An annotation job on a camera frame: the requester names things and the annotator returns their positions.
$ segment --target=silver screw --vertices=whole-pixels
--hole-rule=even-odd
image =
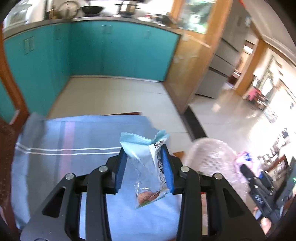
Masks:
[[[73,179],[74,178],[74,174],[73,173],[68,173],[67,175],[66,175],[66,179],[67,180],[71,180],[71,179]]]
[[[108,171],[108,167],[106,167],[106,166],[100,166],[99,167],[99,171],[100,172],[106,172],[106,171]]]
[[[223,178],[223,176],[221,173],[215,173],[214,178],[216,178],[217,180],[221,180]]]
[[[182,166],[180,170],[181,172],[189,172],[190,168],[188,166]]]

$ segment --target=black frying pan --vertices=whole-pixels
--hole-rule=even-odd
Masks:
[[[83,6],[83,7],[81,7],[81,9],[85,14],[98,14],[104,8],[100,7],[100,6]]]

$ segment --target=gray refrigerator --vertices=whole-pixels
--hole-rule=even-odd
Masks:
[[[234,0],[220,44],[196,94],[215,99],[219,96],[239,61],[250,23],[249,13]]]

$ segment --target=blue gripper pad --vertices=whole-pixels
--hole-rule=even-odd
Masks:
[[[123,174],[124,174],[124,170],[126,168],[127,159],[128,159],[128,155],[125,153],[123,148],[121,148],[119,155],[117,157],[117,163],[116,163],[116,165],[118,165],[117,171],[115,173],[116,193],[118,193],[118,190],[121,188]]]
[[[166,145],[162,145],[160,149],[161,161],[163,163],[163,171],[165,174],[166,185],[171,193],[174,192],[174,174],[170,163],[170,154]]]

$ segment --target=floor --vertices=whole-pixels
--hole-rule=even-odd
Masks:
[[[123,78],[73,77],[49,118],[142,112],[155,128],[170,134],[172,152],[187,151],[191,139],[161,83]]]
[[[236,152],[250,151],[256,157],[268,153],[283,130],[232,89],[223,89],[218,99],[196,95],[190,107],[208,137],[224,141]]]

